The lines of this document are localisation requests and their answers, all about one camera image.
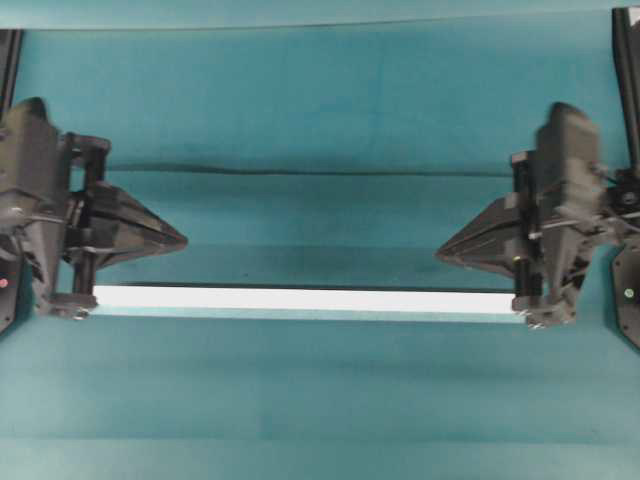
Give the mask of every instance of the white rod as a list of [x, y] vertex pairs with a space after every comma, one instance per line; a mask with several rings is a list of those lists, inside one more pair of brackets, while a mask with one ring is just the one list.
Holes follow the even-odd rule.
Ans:
[[[507, 293], [105, 285], [94, 293], [96, 313], [106, 315], [524, 322]], [[456, 314], [480, 319], [456, 320]]]

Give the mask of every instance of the metal screw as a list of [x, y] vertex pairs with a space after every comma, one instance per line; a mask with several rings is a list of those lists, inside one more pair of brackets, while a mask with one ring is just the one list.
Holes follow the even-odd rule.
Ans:
[[625, 205], [633, 205], [638, 201], [638, 195], [635, 192], [625, 192], [622, 194], [621, 200]]
[[85, 320], [89, 316], [89, 310], [85, 308], [79, 309], [73, 316], [74, 320]]

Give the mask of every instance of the black metal frame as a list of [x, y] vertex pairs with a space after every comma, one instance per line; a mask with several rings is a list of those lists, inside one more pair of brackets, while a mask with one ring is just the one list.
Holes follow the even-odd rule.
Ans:
[[[630, 8], [612, 11], [613, 59], [627, 130], [631, 168], [629, 176], [640, 180], [640, 23]], [[611, 272], [618, 327], [640, 348], [640, 248], [627, 244], [613, 259]]]
[[[18, 74], [22, 30], [0, 30], [0, 116], [9, 110]], [[0, 259], [0, 333], [16, 316], [22, 260]]]

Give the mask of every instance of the teal cloth backdrop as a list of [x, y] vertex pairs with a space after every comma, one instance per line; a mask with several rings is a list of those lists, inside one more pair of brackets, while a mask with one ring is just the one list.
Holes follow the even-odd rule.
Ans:
[[[16, 99], [43, 96], [61, 128], [110, 138], [108, 179], [191, 240], [102, 283], [509, 288], [432, 255], [508, 192], [509, 154], [533, 146], [554, 101], [598, 123], [612, 169], [628, 162], [609, 5], [596, 3], [384, 25], [31, 31]], [[0, 478], [635, 479], [640, 355], [614, 326], [611, 255], [594, 261], [578, 324], [542, 332], [22, 315], [0, 339]]]

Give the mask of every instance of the teal surface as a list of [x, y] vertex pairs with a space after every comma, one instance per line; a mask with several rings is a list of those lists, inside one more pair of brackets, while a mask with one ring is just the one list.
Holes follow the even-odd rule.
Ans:
[[614, 0], [21, 0], [2, 6], [2, 28], [196, 29], [397, 22], [605, 11]]
[[[433, 250], [508, 191], [555, 100], [625, 165], [609, 42], [605, 11], [30, 32], [16, 95], [110, 138], [108, 178], [191, 239], [101, 282], [501, 288]], [[610, 255], [577, 325], [542, 332], [27, 315], [0, 338], [0, 475], [636, 479], [640, 356], [614, 327]]]

